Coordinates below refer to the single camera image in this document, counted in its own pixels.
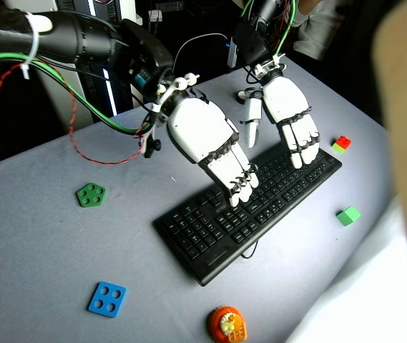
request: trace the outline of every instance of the orange round toy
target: orange round toy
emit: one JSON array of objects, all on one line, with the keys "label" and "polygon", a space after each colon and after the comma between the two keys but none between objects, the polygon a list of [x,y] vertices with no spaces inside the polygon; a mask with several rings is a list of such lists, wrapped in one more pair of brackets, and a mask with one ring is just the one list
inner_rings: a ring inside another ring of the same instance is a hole
[{"label": "orange round toy", "polygon": [[208,331],[217,343],[239,343],[247,339],[246,323],[234,307],[221,306],[210,313]]}]

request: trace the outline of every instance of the blue square block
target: blue square block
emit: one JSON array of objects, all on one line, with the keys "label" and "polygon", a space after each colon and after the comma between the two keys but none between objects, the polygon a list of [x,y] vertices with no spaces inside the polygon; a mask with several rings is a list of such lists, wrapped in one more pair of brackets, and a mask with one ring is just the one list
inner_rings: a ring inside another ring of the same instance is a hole
[{"label": "blue square block", "polygon": [[127,289],[125,287],[101,281],[89,304],[89,311],[114,318],[117,316],[126,295]]}]

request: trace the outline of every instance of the green pentagon block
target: green pentagon block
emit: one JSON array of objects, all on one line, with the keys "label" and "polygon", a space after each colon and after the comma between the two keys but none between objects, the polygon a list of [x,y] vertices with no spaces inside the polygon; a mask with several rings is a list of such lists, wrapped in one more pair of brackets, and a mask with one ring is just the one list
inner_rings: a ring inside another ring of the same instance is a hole
[{"label": "green pentagon block", "polygon": [[358,220],[360,216],[361,214],[359,211],[353,206],[349,206],[345,211],[337,214],[337,218],[340,220],[341,224],[345,226],[352,224]]},{"label": "green pentagon block", "polygon": [[342,154],[343,152],[345,152],[345,149],[342,148],[341,146],[339,146],[339,145],[336,144],[336,143],[334,143],[334,144],[332,145],[332,147],[333,147],[333,149],[334,149],[335,151],[338,151],[340,154]]},{"label": "green pentagon block", "polygon": [[82,207],[103,205],[106,189],[98,184],[86,184],[76,193]]}]

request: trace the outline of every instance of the white cloth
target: white cloth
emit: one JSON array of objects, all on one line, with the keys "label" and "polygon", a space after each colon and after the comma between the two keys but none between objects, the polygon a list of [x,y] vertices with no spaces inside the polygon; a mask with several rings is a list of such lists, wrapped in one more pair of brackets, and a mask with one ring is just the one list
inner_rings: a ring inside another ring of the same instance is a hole
[{"label": "white cloth", "polygon": [[294,50],[321,60],[345,18],[337,12],[337,7],[352,3],[353,0],[322,0],[307,16],[296,9],[292,26],[299,26],[299,29]]},{"label": "white cloth", "polygon": [[407,238],[399,201],[287,340],[309,342],[407,342]]}]

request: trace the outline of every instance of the white led light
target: white led light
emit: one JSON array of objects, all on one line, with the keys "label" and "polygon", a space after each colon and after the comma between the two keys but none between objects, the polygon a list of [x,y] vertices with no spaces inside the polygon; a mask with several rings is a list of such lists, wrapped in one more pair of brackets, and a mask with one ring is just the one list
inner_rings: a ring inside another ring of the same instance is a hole
[{"label": "white led light", "polygon": [[89,3],[90,14],[91,14],[92,16],[96,15],[96,14],[95,14],[94,0],[87,0],[87,2]]},{"label": "white led light", "polygon": [[[105,79],[109,79],[109,74],[106,69],[103,69],[103,75]],[[111,82],[106,81],[106,88],[108,89],[108,96],[109,96],[109,102],[111,103],[111,108],[112,108],[112,114],[114,116],[117,115],[117,109],[116,109],[116,104],[114,102],[114,97],[112,95],[112,88],[111,88]]]}]

